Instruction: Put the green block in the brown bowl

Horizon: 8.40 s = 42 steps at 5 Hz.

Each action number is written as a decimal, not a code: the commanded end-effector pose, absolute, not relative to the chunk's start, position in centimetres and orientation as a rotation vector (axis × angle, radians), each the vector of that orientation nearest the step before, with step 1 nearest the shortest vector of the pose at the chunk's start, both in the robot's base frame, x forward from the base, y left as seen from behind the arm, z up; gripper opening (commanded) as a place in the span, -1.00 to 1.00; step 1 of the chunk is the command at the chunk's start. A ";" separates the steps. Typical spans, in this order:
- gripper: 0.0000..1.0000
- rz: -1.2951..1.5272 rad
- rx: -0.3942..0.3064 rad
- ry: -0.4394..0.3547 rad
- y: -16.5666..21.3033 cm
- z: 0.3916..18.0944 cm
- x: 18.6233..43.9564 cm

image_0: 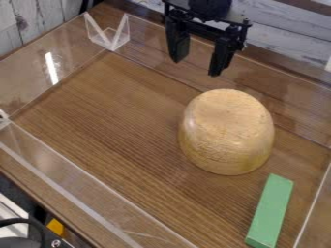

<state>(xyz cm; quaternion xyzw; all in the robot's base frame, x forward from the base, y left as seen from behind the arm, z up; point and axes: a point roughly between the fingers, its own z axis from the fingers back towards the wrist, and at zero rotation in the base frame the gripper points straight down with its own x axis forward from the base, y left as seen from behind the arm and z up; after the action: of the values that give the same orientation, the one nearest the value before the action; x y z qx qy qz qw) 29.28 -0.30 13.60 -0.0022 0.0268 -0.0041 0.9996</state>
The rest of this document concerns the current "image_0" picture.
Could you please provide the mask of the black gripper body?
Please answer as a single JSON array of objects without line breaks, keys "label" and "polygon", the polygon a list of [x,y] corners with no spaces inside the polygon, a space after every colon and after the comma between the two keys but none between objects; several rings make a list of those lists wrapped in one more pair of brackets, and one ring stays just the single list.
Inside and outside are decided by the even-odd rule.
[{"label": "black gripper body", "polygon": [[164,15],[183,21],[204,39],[227,36],[236,50],[246,47],[250,18],[232,9],[232,0],[161,0]]}]

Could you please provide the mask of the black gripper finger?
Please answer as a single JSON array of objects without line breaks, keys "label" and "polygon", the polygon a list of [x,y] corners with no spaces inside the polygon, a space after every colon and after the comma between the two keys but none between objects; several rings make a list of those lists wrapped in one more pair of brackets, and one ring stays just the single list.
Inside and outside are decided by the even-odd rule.
[{"label": "black gripper finger", "polygon": [[228,67],[235,49],[231,43],[231,39],[220,37],[215,42],[215,50],[211,57],[208,75],[216,77],[222,74],[222,71]]},{"label": "black gripper finger", "polygon": [[165,17],[165,34],[169,56],[179,63],[188,55],[190,34],[187,26],[171,17]]}]

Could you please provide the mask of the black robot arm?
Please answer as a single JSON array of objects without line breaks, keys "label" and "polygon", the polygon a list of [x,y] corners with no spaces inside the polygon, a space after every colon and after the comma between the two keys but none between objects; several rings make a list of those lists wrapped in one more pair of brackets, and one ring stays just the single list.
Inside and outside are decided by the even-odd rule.
[{"label": "black robot arm", "polygon": [[231,10],[232,0],[161,0],[168,53],[175,63],[190,52],[190,35],[215,43],[208,76],[228,68],[235,53],[244,49],[251,20]]}]

